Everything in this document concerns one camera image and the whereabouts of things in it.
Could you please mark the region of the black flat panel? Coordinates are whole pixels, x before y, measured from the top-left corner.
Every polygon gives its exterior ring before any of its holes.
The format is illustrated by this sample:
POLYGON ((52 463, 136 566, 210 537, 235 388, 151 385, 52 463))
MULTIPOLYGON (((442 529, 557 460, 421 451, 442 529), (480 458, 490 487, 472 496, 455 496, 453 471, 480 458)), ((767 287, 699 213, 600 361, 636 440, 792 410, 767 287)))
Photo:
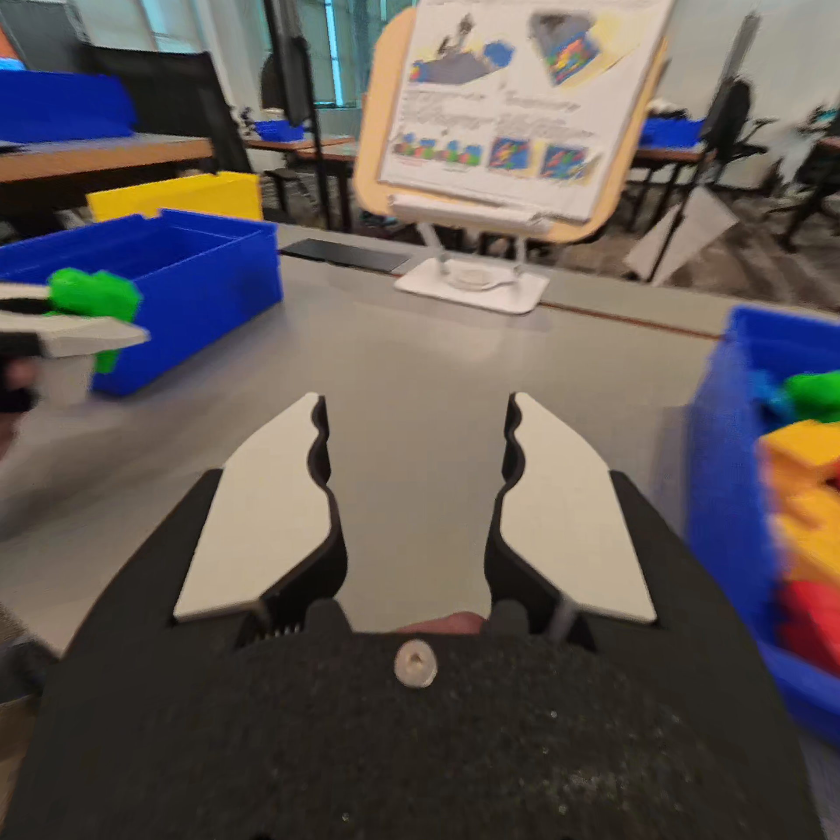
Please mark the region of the black flat panel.
POLYGON ((280 256, 304 259, 315 263, 363 270, 375 274, 395 276, 411 260, 410 255, 381 251, 328 240, 304 238, 279 248, 280 256))

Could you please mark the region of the wooden display board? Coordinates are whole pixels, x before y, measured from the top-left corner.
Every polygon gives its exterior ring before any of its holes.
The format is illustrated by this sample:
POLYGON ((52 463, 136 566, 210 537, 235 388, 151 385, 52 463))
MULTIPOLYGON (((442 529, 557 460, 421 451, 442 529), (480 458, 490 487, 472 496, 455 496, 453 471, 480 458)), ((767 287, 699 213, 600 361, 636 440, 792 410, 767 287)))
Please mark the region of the wooden display board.
POLYGON ((392 190, 380 180, 382 161, 388 145, 389 132, 396 110, 401 82, 398 74, 407 55, 416 22, 417 8, 409 7, 382 30, 374 49, 370 83, 362 109, 358 151, 354 165, 353 189, 359 204, 373 214, 394 216, 417 224, 430 222, 450 228, 474 228, 483 233, 540 240, 554 245, 579 244, 592 238, 610 220, 623 192, 624 183, 634 162, 647 117, 648 104, 656 93, 666 64, 668 40, 661 38, 647 70, 644 84, 628 120, 624 137, 616 156, 607 170, 605 183, 593 216, 583 224, 555 218, 551 227, 519 228, 502 223, 498 217, 484 214, 488 205, 459 200, 451 195, 438 195, 415 188, 400 187, 397 193, 411 196, 423 205, 423 212, 404 214, 391 204, 392 190))

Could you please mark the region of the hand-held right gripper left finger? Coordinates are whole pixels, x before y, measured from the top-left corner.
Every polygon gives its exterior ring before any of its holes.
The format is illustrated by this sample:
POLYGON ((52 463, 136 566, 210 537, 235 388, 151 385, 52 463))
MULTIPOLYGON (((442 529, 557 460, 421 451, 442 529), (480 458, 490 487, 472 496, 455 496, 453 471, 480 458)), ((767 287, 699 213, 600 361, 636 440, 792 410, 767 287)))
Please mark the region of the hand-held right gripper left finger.
POLYGON ((343 585, 348 555, 329 488, 326 399, 306 393, 228 458, 181 593, 178 623, 252 613, 305 623, 343 585))

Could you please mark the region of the person's left hand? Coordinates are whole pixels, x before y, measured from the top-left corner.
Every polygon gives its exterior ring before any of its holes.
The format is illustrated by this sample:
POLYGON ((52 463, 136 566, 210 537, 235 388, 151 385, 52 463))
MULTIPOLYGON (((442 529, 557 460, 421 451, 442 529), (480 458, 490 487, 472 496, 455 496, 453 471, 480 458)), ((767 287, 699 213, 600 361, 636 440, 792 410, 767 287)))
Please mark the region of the person's left hand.
POLYGON ((35 404, 38 373, 37 358, 2 358, 1 459, 16 442, 21 423, 35 404))

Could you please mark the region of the green two-stud toy block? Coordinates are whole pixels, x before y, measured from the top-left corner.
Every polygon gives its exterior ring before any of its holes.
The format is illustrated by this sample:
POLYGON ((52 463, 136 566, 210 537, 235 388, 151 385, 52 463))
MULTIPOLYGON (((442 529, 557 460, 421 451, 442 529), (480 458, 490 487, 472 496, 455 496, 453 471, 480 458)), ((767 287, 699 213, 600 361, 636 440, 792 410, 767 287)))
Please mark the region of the green two-stud toy block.
POLYGON ((49 313, 134 323, 144 300, 131 280, 106 270, 58 269, 48 279, 49 313))

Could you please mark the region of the white angled panel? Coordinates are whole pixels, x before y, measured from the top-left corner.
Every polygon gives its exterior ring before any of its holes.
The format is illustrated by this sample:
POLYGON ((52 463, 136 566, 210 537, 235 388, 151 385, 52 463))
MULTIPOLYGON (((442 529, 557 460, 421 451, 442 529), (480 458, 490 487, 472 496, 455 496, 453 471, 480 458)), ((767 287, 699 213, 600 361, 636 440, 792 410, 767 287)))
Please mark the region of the white angled panel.
POLYGON ((654 287, 664 286, 677 270, 737 224, 739 218, 730 207, 699 185, 630 249, 623 266, 654 287))

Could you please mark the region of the printed instruction sheet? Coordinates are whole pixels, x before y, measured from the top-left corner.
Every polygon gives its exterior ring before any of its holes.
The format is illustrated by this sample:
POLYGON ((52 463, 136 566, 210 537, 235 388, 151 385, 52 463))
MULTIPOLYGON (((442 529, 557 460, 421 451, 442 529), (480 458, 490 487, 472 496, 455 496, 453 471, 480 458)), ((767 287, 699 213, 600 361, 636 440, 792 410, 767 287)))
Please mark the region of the printed instruction sheet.
POLYGON ((418 2, 381 179, 589 221, 673 6, 418 2))

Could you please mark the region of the yellow plastic bin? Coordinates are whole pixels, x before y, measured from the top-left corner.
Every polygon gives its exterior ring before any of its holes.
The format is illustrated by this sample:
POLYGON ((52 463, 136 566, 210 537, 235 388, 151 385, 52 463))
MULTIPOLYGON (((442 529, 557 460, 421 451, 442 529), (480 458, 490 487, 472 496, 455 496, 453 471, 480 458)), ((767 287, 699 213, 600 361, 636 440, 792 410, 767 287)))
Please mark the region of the yellow plastic bin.
POLYGON ((259 177, 256 174, 221 171, 186 175, 87 194, 93 219, 108 222, 121 217, 156 217, 162 210, 264 219, 259 177))

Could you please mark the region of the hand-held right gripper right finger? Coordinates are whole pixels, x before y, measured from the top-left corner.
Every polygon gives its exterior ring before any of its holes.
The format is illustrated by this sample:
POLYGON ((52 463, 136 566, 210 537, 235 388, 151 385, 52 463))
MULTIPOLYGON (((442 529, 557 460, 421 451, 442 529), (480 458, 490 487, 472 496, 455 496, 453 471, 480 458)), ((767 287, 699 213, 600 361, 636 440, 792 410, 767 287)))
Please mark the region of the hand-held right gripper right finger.
POLYGON ((525 392, 510 394, 502 488, 486 541, 491 604, 530 626, 592 614, 654 624, 655 606, 603 457, 525 392))

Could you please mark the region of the wooden side table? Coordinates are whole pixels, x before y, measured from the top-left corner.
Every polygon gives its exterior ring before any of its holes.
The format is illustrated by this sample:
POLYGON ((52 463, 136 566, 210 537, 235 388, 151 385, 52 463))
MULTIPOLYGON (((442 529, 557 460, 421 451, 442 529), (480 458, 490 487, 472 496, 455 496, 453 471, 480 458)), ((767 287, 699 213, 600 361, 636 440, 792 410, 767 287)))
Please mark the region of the wooden side table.
POLYGON ((1 154, 1 183, 210 161, 210 139, 153 133, 127 138, 30 143, 1 154))

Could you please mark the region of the pile of colourful toy blocks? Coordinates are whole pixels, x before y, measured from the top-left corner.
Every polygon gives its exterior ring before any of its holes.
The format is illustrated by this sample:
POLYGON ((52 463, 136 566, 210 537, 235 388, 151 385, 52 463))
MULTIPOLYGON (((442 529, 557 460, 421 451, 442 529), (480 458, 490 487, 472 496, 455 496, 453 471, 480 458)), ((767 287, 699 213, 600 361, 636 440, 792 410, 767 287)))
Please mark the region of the pile of colourful toy blocks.
POLYGON ((780 645, 839 674, 839 373, 751 373, 757 455, 780 553, 780 645))

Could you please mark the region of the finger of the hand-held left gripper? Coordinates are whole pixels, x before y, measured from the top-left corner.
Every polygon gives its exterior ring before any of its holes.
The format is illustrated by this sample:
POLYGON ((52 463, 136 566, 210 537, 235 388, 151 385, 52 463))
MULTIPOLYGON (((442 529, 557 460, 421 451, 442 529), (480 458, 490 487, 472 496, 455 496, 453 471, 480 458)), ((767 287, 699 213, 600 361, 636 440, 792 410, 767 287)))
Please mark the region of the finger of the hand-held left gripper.
POLYGON ((2 358, 39 360, 35 405, 86 400, 98 355, 146 343, 146 329, 115 318, 2 313, 2 358))
POLYGON ((1 283, 1 312, 48 313, 53 311, 47 286, 28 283, 1 283))

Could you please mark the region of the wooden background table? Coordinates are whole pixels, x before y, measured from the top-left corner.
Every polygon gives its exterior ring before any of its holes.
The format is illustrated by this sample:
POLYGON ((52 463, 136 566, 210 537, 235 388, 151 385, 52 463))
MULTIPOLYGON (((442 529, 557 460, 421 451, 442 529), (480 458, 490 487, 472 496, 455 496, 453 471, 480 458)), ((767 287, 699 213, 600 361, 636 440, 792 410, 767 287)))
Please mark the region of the wooden background table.
POLYGON ((249 138, 244 143, 249 150, 284 154, 291 160, 291 164, 286 167, 263 173, 263 176, 269 178, 275 187, 278 207, 283 214, 291 215, 287 187, 291 183, 299 183, 298 170, 308 166, 313 169, 317 177, 323 175, 325 180, 334 179, 339 197, 340 230, 345 234, 353 231, 354 215, 350 189, 356 158, 356 142, 353 138, 350 136, 322 138, 320 144, 317 144, 312 136, 291 142, 249 138))

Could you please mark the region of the blue plastic bin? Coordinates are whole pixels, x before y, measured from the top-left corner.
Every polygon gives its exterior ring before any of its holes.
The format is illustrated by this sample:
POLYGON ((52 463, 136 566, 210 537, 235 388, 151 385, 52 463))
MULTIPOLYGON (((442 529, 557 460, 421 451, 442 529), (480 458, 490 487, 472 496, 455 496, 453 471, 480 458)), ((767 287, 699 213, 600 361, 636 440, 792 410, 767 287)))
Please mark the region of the blue plastic bin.
POLYGON ((1 71, 1 141, 24 145, 134 135, 137 116, 110 76, 1 71))
POLYGON ((92 389, 130 396, 283 299, 277 226, 165 209, 1 248, 2 280, 44 286, 57 270, 105 270, 142 297, 150 340, 119 354, 92 389))
POLYGON ((839 746, 838 678, 778 647, 781 556, 756 444, 765 431, 752 376, 838 369, 838 320, 735 307, 687 409, 686 540, 756 641, 794 722, 839 746))

